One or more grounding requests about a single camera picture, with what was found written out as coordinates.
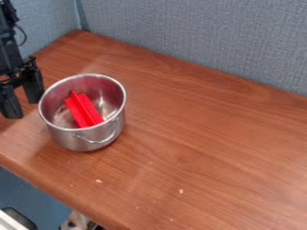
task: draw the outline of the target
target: red object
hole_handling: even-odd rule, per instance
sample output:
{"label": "red object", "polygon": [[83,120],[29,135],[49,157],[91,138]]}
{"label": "red object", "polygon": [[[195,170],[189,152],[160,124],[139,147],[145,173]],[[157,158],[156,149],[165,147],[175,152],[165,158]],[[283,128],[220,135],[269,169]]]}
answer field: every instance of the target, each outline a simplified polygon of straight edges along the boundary
{"label": "red object", "polygon": [[80,128],[95,126],[104,121],[97,109],[84,93],[77,94],[72,91],[71,98],[65,99],[65,106],[69,109]]}

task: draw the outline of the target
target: metal pot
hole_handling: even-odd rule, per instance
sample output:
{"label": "metal pot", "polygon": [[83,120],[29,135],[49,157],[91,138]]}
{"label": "metal pot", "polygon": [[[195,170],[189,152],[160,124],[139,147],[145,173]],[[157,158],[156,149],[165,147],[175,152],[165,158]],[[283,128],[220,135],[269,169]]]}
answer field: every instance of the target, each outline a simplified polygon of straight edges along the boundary
{"label": "metal pot", "polygon": [[[79,128],[64,99],[71,91],[85,93],[97,108],[104,122]],[[39,112],[59,146],[73,151],[92,151],[107,146],[124,128],[125,90],[121,84],[105,75],[73,75],[55,83],[45,91]]]}

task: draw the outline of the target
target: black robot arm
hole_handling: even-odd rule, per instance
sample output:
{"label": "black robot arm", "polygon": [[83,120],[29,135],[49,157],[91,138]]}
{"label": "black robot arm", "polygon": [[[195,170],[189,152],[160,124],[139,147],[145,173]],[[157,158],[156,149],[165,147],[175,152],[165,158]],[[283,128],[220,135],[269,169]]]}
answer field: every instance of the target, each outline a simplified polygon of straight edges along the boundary
{"label": "black robot arm", "polygon": [[23,60],[15,39],[15,27],[19,21],[16,9],[9,0],[0,1],[0,111],[5,118],[23,117],[23,110],[15,94],[20,86],[29,103],[37,103],[44,93],[41,71],[36,66],[36,58]]}

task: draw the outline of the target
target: gray fabric wall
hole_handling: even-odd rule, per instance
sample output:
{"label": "gray fabric wall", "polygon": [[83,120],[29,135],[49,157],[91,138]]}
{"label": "gray fabric wall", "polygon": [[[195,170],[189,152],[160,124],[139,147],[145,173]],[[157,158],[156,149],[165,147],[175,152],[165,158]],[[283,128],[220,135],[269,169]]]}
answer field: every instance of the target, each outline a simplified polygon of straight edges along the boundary
{"label": "gray fabric wall", "polygon": [[76,2],[84,29],[307,94],[306,1]]}
{"label": "gray fabric wall", "polygon": [[28,34],[28,41],[20,47],[23,57],[79,27],[75,0],[11,1],[17,9],[17,24]]}

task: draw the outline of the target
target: wooden table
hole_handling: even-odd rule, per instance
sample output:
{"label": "wooden table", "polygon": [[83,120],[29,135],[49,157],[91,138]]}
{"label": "wooden table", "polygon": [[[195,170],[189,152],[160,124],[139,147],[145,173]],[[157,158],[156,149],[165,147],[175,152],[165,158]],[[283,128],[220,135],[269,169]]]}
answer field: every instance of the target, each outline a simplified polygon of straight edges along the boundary
{"label": "wooden table", "polygon": [[0,120],[11,172],[108,230],[307,228],[303,96],[84,31],[37,58],[47,86],[80,73],[123,83],[125,128],[73,153],[23,102],[25,117]]}

